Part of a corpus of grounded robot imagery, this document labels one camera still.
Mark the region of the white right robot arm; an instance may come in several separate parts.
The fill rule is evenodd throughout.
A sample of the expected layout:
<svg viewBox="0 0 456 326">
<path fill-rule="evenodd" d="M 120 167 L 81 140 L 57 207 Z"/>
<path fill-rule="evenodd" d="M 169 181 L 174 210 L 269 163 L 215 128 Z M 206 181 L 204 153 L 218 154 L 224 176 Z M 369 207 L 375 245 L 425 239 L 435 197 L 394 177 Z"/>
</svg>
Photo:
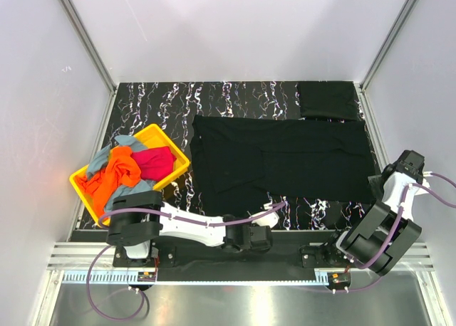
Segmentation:
<svg viewBox="0 0 456 326">
<path fill-rule="evenodd" d="M 424 166 L 424 156 L 405 150 L 381 174 L 368 178 L 376 200 L 355 226 L 323 249 L 327 264 L 336 267 L 348 260 L 379 276 L 395 266 L 422 232 L 410 212 Z"/>
</svg>

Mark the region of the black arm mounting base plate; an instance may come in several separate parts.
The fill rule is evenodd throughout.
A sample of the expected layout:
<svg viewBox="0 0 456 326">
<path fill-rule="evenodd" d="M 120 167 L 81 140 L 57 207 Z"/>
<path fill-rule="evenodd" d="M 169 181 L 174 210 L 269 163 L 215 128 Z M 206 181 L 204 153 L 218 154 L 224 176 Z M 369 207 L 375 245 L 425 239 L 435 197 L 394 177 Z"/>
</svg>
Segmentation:
<svg viewBox="0 0 456 326">
<path fill-rule="evenodd" d="M 303 246 L 298 243 L 275 243 L 268 250 L 212 248 L 196 242 L 154 242 L 144 259 L 129 257 L 120 246 L 115 249 L 113 265 L 117 268 L 179 268 L 185 265 L 266 265 L 287 264 L 300 268 L 345 268 L 353 265 L 341 251 L 325 245 Z"/>
</svg>

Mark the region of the black t-shirt with blue logo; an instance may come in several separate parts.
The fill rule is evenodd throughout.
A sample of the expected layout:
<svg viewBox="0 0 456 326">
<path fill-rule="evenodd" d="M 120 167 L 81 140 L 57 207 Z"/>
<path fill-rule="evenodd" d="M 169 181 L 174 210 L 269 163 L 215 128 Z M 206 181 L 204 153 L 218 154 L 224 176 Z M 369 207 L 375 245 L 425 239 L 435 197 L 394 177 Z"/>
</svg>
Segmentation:
<svg viewBox="0 0 456 326">
<path fill-rule="evenodd" d="M 368 204 L 373 158 L 364 122 L 195 116 L 194 183 L 210 216 L 244 216 L 270 196 Z"/>
</svg>

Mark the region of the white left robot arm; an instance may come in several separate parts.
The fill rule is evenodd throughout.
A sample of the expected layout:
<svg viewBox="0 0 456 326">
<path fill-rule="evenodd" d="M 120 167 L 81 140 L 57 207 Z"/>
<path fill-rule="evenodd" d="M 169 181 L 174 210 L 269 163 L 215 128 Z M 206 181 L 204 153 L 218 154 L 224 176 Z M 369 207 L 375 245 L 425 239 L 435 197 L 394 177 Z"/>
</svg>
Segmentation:
<svg viewBox="0 0 456 326">
<path fill-rule="evenodd" d="M 282 207 L 282 203 L 269 202 L 246 219 L 204 216 L 163 202 L 157 191 L 145 191 L 114 199 L 112 209 L 98 218 L 98 225 L 108 230 L 107 244 L 145 266 L 153 260 L 152 241 L 161 236 L 235 253 L 267 251 L 272 247 L 271 230 L 279 222 L 277 211 Z"/>
</svg>

